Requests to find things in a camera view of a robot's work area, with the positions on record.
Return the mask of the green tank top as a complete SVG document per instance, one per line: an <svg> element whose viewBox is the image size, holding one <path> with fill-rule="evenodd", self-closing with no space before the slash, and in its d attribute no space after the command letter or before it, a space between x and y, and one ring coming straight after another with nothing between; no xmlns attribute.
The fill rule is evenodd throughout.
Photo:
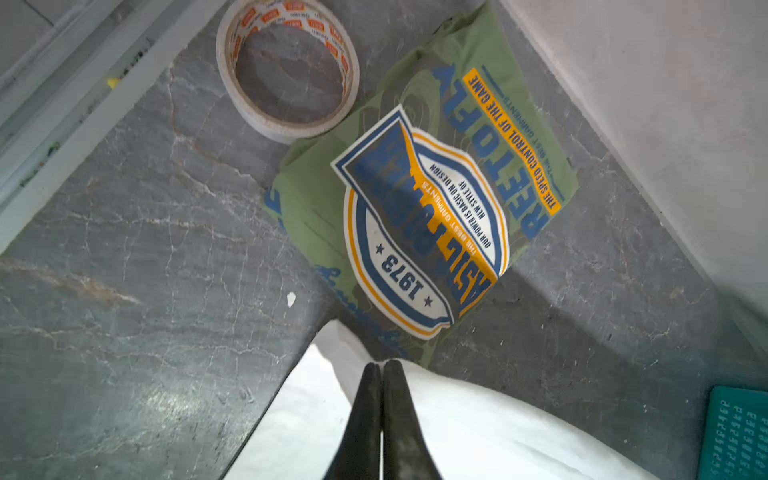
<svg viewBox="0 0 768 480"><path fill-rule="evenodd" d="M488 3L291 147L263 204L364 327L428 365L578 187Z"/></svg>

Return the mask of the white navy tank top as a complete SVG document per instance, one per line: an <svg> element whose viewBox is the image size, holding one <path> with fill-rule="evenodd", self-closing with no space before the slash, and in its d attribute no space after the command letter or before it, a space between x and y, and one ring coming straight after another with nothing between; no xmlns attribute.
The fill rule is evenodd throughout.
<svg viewBox="0 0 768 480"><path fill-rule="evenodd" d="M315 336L227 479L318 479L342 441L372 360L338 320ZM578 428L520 400L403 364L426 446L445 479L648 479Z"/></svg>

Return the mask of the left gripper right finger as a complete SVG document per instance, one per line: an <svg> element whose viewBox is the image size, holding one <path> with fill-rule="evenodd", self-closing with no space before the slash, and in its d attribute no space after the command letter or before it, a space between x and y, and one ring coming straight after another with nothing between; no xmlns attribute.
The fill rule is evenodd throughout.
<svg viewBox="0 0 768 480"><path fill-rule="evenodd" d="M403 364L383 367L383 478L441 479L429 453Z"/></svg>

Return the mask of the tape roll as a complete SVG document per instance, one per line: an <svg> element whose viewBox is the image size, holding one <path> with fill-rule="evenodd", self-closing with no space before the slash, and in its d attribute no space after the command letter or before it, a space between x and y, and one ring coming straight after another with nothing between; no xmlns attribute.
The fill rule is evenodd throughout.
<svg viewBox="0 0 768 480"><path fill-rule="evenodd" d="M225 89L246 122L291 144L351 111L360 67L350 36L319 1L235 1L216 39Z"/></svg>

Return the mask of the teal plastic basket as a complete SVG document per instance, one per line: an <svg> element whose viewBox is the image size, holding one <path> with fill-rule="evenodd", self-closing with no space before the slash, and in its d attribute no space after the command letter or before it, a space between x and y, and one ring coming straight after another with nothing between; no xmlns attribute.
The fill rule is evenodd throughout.
<svg viewBox="0 0 768 480"><path fill-rule="evenodd" d="M711 390L697 478L767 477L768 400L765 391Z"/></svg>

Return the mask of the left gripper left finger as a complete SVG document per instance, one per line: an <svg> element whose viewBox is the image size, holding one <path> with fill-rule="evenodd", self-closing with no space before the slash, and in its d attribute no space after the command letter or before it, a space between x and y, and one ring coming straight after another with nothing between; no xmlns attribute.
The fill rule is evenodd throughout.
<svg viewBox="0 0 768 480"><path fill-rule="evenodd" d="M382 431L382 373L365 366L341 443L325 479L378 479Z"/></svg>

